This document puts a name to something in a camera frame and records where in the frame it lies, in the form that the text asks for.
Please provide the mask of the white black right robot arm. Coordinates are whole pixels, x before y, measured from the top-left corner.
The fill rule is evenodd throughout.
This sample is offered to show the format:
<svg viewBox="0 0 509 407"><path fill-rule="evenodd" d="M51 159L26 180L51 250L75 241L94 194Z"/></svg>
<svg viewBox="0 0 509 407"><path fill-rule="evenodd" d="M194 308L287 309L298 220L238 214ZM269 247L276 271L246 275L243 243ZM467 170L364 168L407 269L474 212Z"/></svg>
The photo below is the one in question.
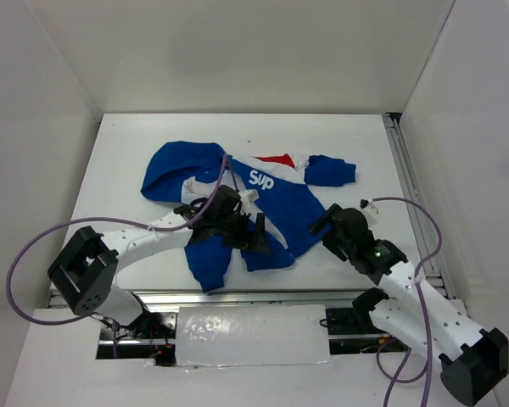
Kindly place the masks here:
<svg viewBox="0 0 509 407"><path fill-rule="evenodd" d="M325 248L374 285L354 302L356 328L389 333L426 360L428 375L439 362L447 392L464 406L476 405L509 372L507 336L470 319L394 243L374 237L377 214L368 200L358 209L333 204L310 226Z"/></svg>

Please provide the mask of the blue white red jacket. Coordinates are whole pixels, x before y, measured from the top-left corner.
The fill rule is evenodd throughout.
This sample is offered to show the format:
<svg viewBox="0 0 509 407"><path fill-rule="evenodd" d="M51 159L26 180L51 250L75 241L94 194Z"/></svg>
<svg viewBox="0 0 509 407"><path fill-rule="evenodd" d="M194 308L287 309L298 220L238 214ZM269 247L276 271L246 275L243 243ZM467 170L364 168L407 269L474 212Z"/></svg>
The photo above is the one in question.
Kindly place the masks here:
<svg viewBox="0 0 509 407"><path fill-rule="evenodd" d="M310 187L343 187L356 180L355 164L326 155L236 154L222 170L226 155L214 142L168 142L149 161L141 194L155 202L190 204L208 197L218 181L238 189L240 212L249 215L250 229L257 214L264 214L271 250L241 251L249 272L288 268L318 243L309 229L325 209Z"/></svg>

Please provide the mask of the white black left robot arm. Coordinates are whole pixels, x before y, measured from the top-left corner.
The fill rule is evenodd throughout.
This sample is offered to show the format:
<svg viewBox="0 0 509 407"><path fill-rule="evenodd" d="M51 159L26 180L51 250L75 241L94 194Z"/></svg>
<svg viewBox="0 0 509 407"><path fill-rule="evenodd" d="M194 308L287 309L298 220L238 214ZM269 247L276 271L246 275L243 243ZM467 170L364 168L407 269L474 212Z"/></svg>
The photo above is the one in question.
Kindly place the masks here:
<svg viewBox="0 0 509 407"><path fill-rule="evenodd" d="M115 284L116 274L140 260L213 236L222 237L229 248L269 254L265 216L257 214L255 224L249 225L249 206L258 197L255 190L236 192L221 185L212 198L182 204L147 226L105 233L82 227L50 265L48 277L74 315L101 315L132 338L153 333L170 337L171 329L160 316Z"/></svg>

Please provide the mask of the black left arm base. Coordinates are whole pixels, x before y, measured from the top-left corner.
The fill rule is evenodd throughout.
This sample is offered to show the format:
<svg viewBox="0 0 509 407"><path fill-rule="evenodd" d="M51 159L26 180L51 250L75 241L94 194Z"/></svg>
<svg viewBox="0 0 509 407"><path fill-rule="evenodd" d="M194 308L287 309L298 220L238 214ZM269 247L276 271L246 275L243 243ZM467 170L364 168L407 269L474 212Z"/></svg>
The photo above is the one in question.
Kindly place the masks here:
<svg viewBox="0 0 509 407"><path fill-rule="evenodd" d="M122 326L114 327L110 318L94 317L101 327L96 359L149 359L157 366L175 366L177 319L177 312L158 313L145 331L135 333Z"/></svg>

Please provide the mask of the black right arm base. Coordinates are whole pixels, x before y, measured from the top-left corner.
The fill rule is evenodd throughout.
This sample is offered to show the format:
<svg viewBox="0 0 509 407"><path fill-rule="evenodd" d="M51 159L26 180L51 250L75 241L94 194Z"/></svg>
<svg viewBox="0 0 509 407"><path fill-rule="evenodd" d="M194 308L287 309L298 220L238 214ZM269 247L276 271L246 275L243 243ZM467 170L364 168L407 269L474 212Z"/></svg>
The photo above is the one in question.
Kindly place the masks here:
<svg viewBox="0 0 509 407"><path fill-rule="evenodd" d="M326 308L319 325L327 330L331 355L406 351L403 343L378 330L354 308Z"/></svg>

